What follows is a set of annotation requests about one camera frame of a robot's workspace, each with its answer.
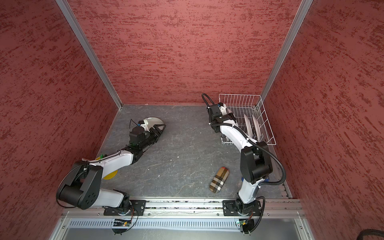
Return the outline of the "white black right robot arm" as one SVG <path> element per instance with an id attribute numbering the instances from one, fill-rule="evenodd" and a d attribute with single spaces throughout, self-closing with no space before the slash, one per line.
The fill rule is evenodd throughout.
<path id="1" fill-rule="evenodd" d="M 243 178 L 235 209 L 245 215 L 258 204 L 257 192 L 273 171 L 271 155 L 266 153 L 268 145 L 261 142 L 259 127 L 253 131 L 250 118 L 243 114 L 237 119 L 226 105 L 219 103 L 207 106 L 211 128 L 229 140 L 239 150 L 240 171 Z"/>

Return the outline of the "white brown-rimmed plate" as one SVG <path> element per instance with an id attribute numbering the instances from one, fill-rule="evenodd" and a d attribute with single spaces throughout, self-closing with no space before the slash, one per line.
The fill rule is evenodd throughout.
<path id="1" fill-rule="evenodd" d="M 145 118 L 144 120 L 147 120 L 149 122 L 150 129 L 153 128 L 155 124 L 164 124 L 164 122 L 161 119 L 156 117 L 149 117 L 149 118 Z"/>

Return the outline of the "green-rimmed white plate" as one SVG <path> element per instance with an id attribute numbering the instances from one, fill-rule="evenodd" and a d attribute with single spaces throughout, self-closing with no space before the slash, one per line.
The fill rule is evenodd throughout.
<path id="1" fill-rule="evenodd" d="M 246 124 L 246 128 L 247 128 L 247 135 L 252 138 L 253 137 L 253 131 L 252 131 L 252 126 L 251 126 L 251 122 L 249 120 L 249 117 L 244 114 L 244 119 L 245 119 L 245 124 Z"/>

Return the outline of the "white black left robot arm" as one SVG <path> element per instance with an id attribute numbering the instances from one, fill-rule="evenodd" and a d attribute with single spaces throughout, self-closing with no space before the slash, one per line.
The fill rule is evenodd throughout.
<path id="1" fill-rule="evenodd" d="M 130 142 L 115 154 L 98 160 L 80 160 L 59 184 L 56 202 L 59 206 L 86 210 L 91 207 L 116 209 L 121 215 L 131 209 L 129 195 L 101 188 L 102 180 L 121 168 L 136 163 L 166 129 L 160 119 L 145 119 L 130 131 Z"/>

